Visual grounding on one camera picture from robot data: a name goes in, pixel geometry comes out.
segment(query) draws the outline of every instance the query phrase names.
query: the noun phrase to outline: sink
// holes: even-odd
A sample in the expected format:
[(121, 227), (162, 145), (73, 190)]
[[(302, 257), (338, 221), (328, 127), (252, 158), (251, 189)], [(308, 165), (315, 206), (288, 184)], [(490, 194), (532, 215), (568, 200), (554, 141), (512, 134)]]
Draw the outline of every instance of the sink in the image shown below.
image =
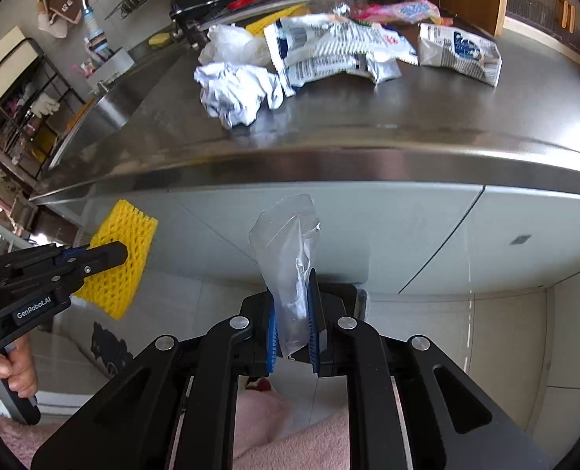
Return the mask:
[(163, 51), (151, 53), (121, 75), (106, 94), (92, 102), (70, 130), (49, 169), (77, 155), (87, 146), (118, 132), (186, 47), (189, 46), (175, 44)]

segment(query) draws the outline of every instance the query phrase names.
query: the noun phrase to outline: human hand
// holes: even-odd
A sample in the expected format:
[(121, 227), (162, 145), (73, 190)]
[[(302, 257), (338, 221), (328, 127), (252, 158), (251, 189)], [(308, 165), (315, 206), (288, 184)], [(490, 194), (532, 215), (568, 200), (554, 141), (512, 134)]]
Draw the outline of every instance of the human hand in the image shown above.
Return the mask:
[(7, 378), (9, 389), (17, 392), (21, 398), (34, 395), (37, 392), (37, 375), (33, 364), (31, 341), (29, 336), (16, 339), (15, 350), (8, 357), (0, 354), (0, 378)]

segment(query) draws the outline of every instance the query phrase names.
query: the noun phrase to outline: yellow foam net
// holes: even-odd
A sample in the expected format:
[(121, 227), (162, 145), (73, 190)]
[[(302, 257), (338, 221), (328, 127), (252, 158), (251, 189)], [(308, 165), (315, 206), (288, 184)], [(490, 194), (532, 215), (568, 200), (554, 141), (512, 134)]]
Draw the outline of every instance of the yellow foam net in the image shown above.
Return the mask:
[(247, 31), (254, 36), (260, 35), (264, 36), (264, 28), (266, 28), (269, 24), (273, 24), (277, 19), (281, 17), (288, 17), (288, 16), (297, 16), (297, 15), (305, 15), (308, 14), (309, 10), (307, 9), (306, 5), (299, 4), (293, 5), (292, 7), (288, 7), (287, 9), (279, 10), (275, 13), (267, 15), (251, 23), (250, 25), (246, 26)]
[(126, 200), (118, 200), (90, 240), (90, 248), (119, 240), (129, 253), (125, 263), (85, 279), (77, 297), (96, 304), (119, 320), (131, 304), (146, 265), (157, 219), (137, 210)]

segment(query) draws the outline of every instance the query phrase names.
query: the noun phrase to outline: plastic wrapper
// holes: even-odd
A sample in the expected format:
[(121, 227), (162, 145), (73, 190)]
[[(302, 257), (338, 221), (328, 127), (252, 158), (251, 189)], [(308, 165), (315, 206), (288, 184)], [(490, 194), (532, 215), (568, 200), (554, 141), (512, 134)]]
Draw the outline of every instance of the plastic wrapper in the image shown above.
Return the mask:
[(207, 113), (220, 118), (226, 129), (252, 124), (264, 99), (270, 109), (284, 100), (278, 76), (262, 67), (208, 64), (197, 67), (194, 79), (202, 86), (201, 102)]
[(361, 10), (356, 17), (366, 21), (379, 23), (414, 24), (430, 19), (439, 25), (451, 25), (453, 20), (441, 17), (437, 5), (427, 0), (413, 0), (392, 5), (371, 5)]
[(309, 342), (307, 281), (320, 240), (320, 220), (309, 195), (286, 198), (263, 211), (251, 229), (255, 259), (272, 293), (281, 354)]
[(420, 24), (420, 64), (448, 67), (492, 86), (499, 82), (501, 53), (491, 40), (450, 26)]
[[(365, 26), (331, 14), (314, 14), (281, 18), (266, 27), (264, 35), (288, 96), (295, 94), (296, 87), (339, 72), (378, 83), (400, 76), (396, 59), (418, 65), (416, 50), (407, 39), (378, 23)], [(371, 72), (381, 75), (374, 77)]]
[(253, 37), (244, 28), (214, 25), (207, 32), (209, 42), (198, 56), (201, 65), (227, 62), (233, 65), (258, 65), (270, 63), (268, 46), (263, 37)]
[(368, 7), (368, 0), (312, 0), (307, 4), (311, 13), (335, 14), (343, 17), (356, 16)]

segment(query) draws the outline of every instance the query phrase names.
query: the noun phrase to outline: clear plastic bag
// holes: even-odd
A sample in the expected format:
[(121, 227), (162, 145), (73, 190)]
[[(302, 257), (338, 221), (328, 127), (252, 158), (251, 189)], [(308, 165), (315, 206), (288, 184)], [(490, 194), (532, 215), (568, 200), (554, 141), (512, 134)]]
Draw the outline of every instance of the clear plastic bag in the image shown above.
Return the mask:
[(281, 354), (309, 342), (307, 280), (320, 241), (320, 219), (308, 194), (264, 210), (249, 234), (255, 259), (275, 303)]
[(312, 0), (307, 4), (313, 14), (336, 14), (343, 17), (354, 17), (364, 12), (368, 0)]
[(210, 42), (198, 57), (201, 65), (226, 62), (233, 65), (257, 65), (270, 62), (270, 53), (263, 37), (253, 37), (239, 26), (215, 25), (207, 33)]

